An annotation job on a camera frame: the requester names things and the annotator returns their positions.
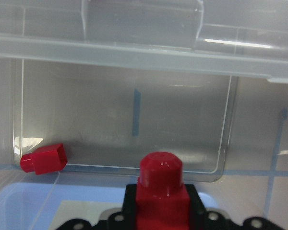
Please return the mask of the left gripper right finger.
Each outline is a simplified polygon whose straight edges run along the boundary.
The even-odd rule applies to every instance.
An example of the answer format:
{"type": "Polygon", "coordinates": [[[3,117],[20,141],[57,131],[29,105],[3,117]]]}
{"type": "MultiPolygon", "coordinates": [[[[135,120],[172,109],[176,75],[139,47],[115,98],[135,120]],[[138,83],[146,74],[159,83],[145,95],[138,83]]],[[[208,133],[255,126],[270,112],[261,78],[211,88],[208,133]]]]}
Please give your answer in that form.
{"type": "Polygon", "coordinates": [[[205,206],[193,184],[186,184],[186,190],[190,197],[190,216],[202,217],[205,212],[205,206]]]}

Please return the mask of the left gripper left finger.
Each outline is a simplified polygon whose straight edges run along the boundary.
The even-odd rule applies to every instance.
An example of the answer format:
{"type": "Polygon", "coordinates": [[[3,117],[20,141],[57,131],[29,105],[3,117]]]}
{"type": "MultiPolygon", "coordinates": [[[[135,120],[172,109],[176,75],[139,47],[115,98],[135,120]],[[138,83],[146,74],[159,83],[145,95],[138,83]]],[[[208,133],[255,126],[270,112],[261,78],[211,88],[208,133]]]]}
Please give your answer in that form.
{"type": "Polygon", "coordinates": [[[136,221],[136,190],[137,184],[126,185],[121,212],[129,222],[136,221]]]}

